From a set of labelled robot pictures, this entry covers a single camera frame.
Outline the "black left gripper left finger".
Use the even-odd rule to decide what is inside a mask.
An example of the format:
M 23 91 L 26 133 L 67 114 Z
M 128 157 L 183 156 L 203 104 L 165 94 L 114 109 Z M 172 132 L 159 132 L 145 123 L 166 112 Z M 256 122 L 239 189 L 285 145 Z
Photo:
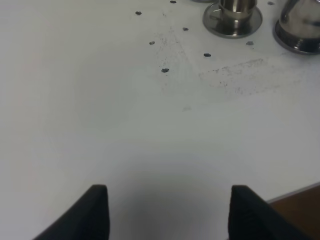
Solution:
M 108 189 L 92 185 L 59 219 L 36 240 L 108 240 L 110 213 Z

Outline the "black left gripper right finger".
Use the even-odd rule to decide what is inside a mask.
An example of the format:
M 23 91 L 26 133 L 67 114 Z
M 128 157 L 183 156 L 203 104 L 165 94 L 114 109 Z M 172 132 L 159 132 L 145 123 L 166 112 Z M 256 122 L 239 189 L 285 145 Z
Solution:
M 230 240 L 316 240 L 318 187 L 267 202 L 248 186 L 233 185 L 227 229 Z

